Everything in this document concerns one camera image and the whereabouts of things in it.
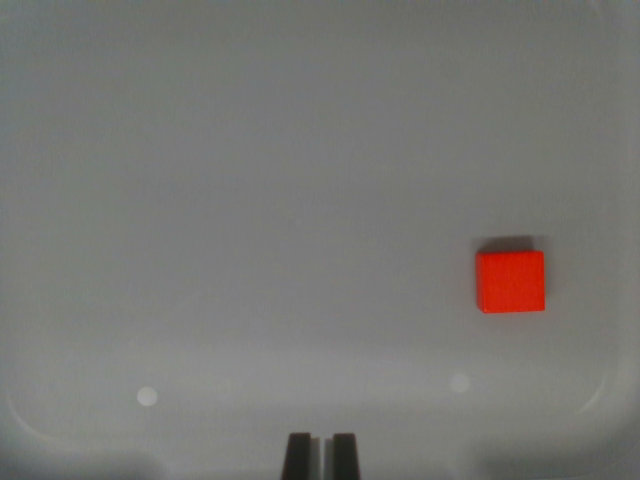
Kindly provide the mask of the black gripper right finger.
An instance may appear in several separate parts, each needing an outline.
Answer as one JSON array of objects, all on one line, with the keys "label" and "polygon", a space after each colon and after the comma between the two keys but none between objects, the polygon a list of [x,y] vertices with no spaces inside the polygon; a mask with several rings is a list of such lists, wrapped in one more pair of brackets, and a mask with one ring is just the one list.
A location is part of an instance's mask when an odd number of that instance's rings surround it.
[{"label": "black gripper right finger", "polygon": [[325,440],[325,478],[360,480],[358,448],[354,433],[337,433]]}]

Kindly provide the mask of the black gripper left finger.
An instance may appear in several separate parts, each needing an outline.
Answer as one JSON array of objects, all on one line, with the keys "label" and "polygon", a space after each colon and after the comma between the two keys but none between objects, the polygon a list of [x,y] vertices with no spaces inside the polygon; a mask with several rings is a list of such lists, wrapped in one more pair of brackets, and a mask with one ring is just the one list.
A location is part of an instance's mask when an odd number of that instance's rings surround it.
[{"label": "black gripper left finger", "polygon": [[282,480],[319,480],[321,478],[320,439],[309,432],[288,437],[281,471]]}]

